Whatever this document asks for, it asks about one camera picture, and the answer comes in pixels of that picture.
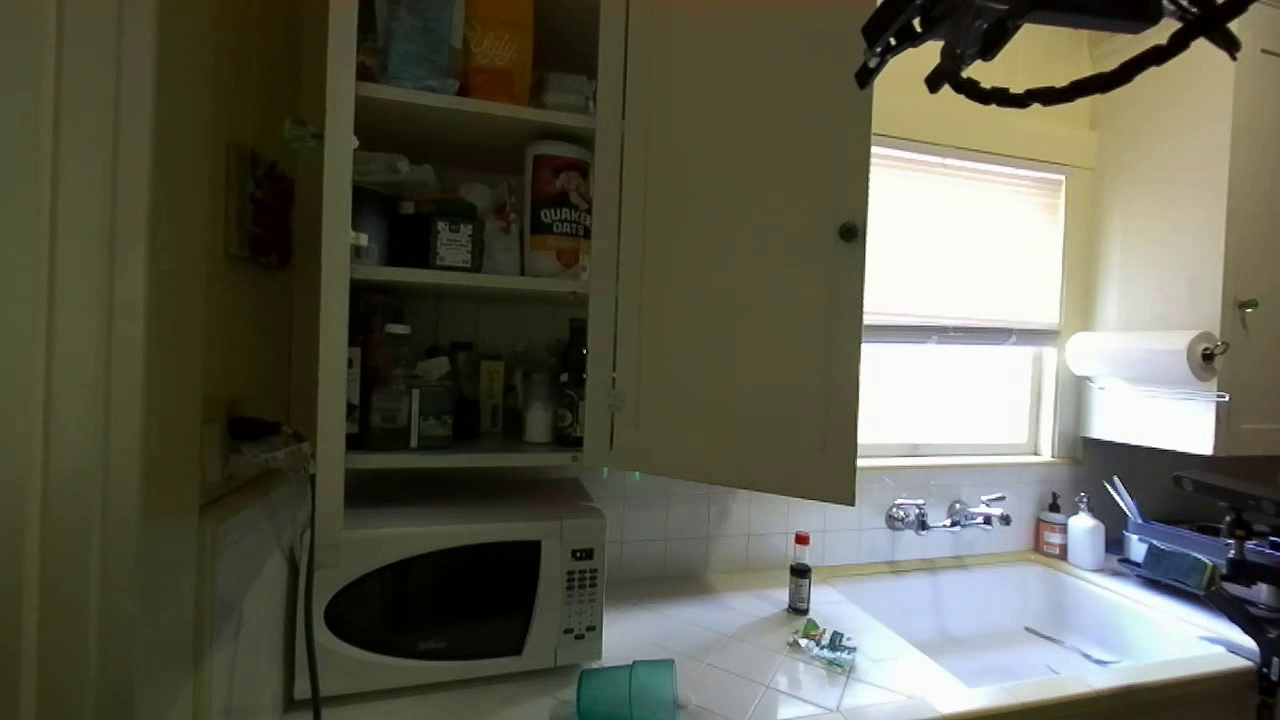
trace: paper towel roll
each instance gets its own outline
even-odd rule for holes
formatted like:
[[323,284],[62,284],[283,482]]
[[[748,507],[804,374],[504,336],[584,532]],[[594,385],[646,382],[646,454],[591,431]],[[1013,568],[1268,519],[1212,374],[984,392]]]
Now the paper towel roll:
[[1077,375],[1128,385],[1206,385],[1219,340],[1212,334],[1077,334],[1067,367]]

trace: white microwave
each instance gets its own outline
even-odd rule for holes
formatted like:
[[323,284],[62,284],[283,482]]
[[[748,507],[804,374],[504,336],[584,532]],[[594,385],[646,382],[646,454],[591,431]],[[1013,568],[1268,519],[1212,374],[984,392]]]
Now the white microwave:
[[598,662],[604,516],[577,482],[356,486],[345,536],[297,583],[297,701],[305,623],[318,695]]

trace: countertop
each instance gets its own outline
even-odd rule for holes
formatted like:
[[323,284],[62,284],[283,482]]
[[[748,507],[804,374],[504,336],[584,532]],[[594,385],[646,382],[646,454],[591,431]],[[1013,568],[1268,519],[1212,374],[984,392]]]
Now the countertop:
[[[859,563],[814,568],[810,616],[851,636],[854,669],[839,674],[825,662],[787,648],[794,616],[783,614],[779,571],[745,571],[714,582],[646,582],[606,593],[604,656],[598,665],[627,662],[675,662],[681,720],[851,720],[851,718],[971,718],[971,714],[1028,714],[1064,708],[1067,701],[1090,701],[1122,689],[1160,694],[1174,701],[1184,683],[1223,683],[1230,695],[1253,689],[1253,669],[1239,656],[1214,652],[1160,669],[1114,669],[1105,681],[1031,681],[1008,689],[962,689],[940,665],[920,656],[878,619],[839,593],[854,576],[962,568],[1038,559],[1031,554],[984,558],[984,559],[923,559],[923,563]],[[1147,593],[1122,571],[1078,571],[1090,583],[1114,593],[1139,593],[1143,604],[1201,636],[1244,640],[1226,619]],[[419,718],[469,718],[469,720],[572,720],[577,669],[529,674],[504,681],[448,683],[395,694],[375,701],[329,706],[329,720],[419,720]]]

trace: white sink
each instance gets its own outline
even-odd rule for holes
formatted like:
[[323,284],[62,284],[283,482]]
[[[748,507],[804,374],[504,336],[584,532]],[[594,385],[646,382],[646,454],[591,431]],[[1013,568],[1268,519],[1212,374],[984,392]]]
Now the white sink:
[[1051,563],[917,568],[847,582],[845,598],[967,689],[1223,652],[1197,629],[1152,614],[1139,593],[1122,598]]

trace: white cabinet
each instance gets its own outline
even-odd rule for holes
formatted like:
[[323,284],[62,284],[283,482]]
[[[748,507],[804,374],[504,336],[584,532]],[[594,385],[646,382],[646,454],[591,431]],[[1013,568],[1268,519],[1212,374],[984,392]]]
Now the white cabinet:
[[[318,528],[360,475],[658,471],[851,499],[866,210],[863,0],[542,0],[539,44],[594,78],[594,111],[356,83],[356,0],[329,7],[323,243],[317,257]],[[591,144],[591,267],[529,279],[350,261],[350,136],[431,163],[516,173],[529,140]],[[345,442],[346,326],[362,290],[445,336],[548,340],[587,322],[584,448]]]
[[[360,163],[362,152],[395,152],[412,163],[426,163],[435,173],[435,195],[426,184],[395,184],[375,191],[378,204],[400,210],[405,195],[431,210],[460,210],[464,184],[512,190],[512,204],[523,221],[523,152],[537,140],[559,140],[587,148],[594,168],[615,168],[615,92],[594,92],[584,108],[539,108],[539,92],[533,106],[509,102],[474,102],[474,96],[438,96],[405,83],[388,83],[383,78],[356,79],[356,44],[368,38],[360,25],[375,4],[332,0],[323,25],[323,190],[318,190],[318,250],[305,261],[317,275],[317,487],[318,487],[318,532],[345,528],[345,495],[346,486],[362,475],[395,475],[395,482],[431,482],[431,471],[578,471],[578,443],[529,443],[523,414],[512,398],[512,375],[529,382],[533,367],[551,367],[555,346],[567,340],[567,326],[587,326],[587,346],[606,340],[606,326],[598,330],[594,284],[606,271],[572,271],[572,275],[529,275],[529,271],[460,271],[438,267],[431,261],[368,261],[360,252],[356,227],[360,221]],[[620,4],[594,0],[537,0],[533,4],[533,70],[539,74],[572,74],[604,83],[604,78],[620,78]],[[612,173],[598,173],[594,184],[594,227],[591,227],[591,261],[612,261]],[[383,322],[412,330],[412,355],[431,355],[457,346],[469,346],[469,362],[504,362],[496,392],[509,400],[500,430],[469,431],[464,442],[368,442],[346,436],[360,431],[360,414],[350,405],[368,405],[368,385],[350,382],[368,375],[360,365],[375,362],[378,348],[362,352],[350,365],[346,348],[362,348],[360,336],[383,330]]]
[[1083,436],[1197,457],[1280,454],[1280,14],[1260,4],[1237,32],[1237,63],[1197,44],[1095,106],[1095,330],[1206,330],[1226,340],[1219,382],[1087,385]]
[[859,0],[631,0],[612,469],[851,499]]

